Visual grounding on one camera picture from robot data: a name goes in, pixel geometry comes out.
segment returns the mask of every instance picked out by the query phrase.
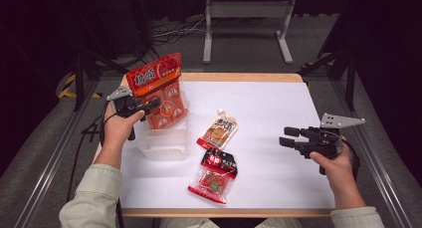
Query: sleeve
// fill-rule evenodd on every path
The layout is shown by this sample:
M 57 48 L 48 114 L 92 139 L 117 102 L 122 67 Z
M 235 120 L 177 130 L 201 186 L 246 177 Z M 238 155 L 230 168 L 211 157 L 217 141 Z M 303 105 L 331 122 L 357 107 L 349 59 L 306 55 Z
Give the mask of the sleeve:
M 335 228 L 381 228 L 384 227 L 375 207 L 334 210 L 331 212 Z
M 121 172 L 109 165 L 93 164 L 78 186 L 75 198 L 60 211 L 62 227 L 115 227 L 115 206 Z

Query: dark background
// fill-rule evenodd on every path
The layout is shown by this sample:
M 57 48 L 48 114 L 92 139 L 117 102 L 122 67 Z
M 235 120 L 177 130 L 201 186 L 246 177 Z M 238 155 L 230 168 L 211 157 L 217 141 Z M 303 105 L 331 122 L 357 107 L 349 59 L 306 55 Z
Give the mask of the dark background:
M 345 1 L 297 0 L 294 13 L 339 13 Z M 356 54 L 357 71 L 389 138 L 422 184 L 418 1 L 379 0 L 373 25 L 350 20 L 357 24 L 337 27 L 366 30 Z M 73 69 L 79 50 L 88 48 L 109 59 L 141 56 L 150 47 L 150 20 L 168 16 L 183 21 L 203 14 L 204 6 L 205 0 L 1 0 L 0 173 L 59 101 L 56 86 Z M 115 23 L 122 15 L 124 23 Z M 331 40 L 338 42 L 338 36 L 344 37 L 338 33 Z

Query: snack package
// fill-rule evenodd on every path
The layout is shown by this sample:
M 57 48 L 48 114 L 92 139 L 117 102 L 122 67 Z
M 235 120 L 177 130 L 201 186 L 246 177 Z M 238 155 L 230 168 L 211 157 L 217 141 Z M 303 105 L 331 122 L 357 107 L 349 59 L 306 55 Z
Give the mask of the snack package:
M 180 75 L 180 53 L 164 56 L 126 73 L 129 88 L 143 104 L 160 98 L 161 106 L 146 117 L 152 129 L 167 128 L 187 114 L 178 81 Z
M 196 143 L 206 149 L 211 147 L 223 149 L 237 128 L 236 119 L 223 110 L 219 110 L 218 115 L 214 117 L 208 128 L 196 140 Z
M 226 197 L 238 169 L 232 154 L 216 147 L 209 148 L 201 161 L 195 183 L 188 190 L 217 203 L 226 204 Z

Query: person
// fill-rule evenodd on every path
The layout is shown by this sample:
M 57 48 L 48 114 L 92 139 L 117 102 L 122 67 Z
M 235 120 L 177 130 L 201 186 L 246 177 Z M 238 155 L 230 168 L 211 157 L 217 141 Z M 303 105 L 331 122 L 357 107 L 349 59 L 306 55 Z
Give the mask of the person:
M 133 125 L 144 116 L 138 112 L 128 118 L 105 111 L 105 141 L 94 163 L 86 171 L 76 196 L 61 209 L 62 227 L 115 227 L 115 209 L 121 188 L 121 151 Z M 375 207 L 366 206 L 351 169 L 351 152 L 344 144 L 334 160 L 312 152 L 311 159 L 325 169 L 335 200 L 331 220 L 335 227 L 383 227 Z M 207 218 L 165 218 L 160 227 L 218 228 Z M 269 218 L 257 228 L 301 227 L 299 219 Z

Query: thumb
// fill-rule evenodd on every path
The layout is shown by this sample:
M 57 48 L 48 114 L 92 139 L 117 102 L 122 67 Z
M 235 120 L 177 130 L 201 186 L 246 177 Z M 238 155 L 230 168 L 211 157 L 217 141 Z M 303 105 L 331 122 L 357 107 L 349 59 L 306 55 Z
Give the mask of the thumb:
M 328 158 L 316 151 L 311 152 L 310 157 L 314 162 L 316 162 L 318 165 L 322 166 L 326 170 L 326 167 L 329 165 L 330 162 Z
M 134 125 L 137 121 L 139 121 L 141 118 L 145 116 L 145 111 L 139 111 L 135 114 L 132 114 L 129 116 L 126 121 L 129 122 L 131 125 Z

